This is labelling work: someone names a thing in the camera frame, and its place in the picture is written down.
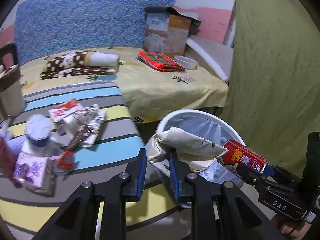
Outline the right hand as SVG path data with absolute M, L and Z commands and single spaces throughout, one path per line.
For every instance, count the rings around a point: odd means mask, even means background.
M 298 223 L 287 221 L 286 218 L 280 214 L 274 215 L 271 222 L 287 239 L 303 239 L 311 227 L 311 224 L 307 222 Z

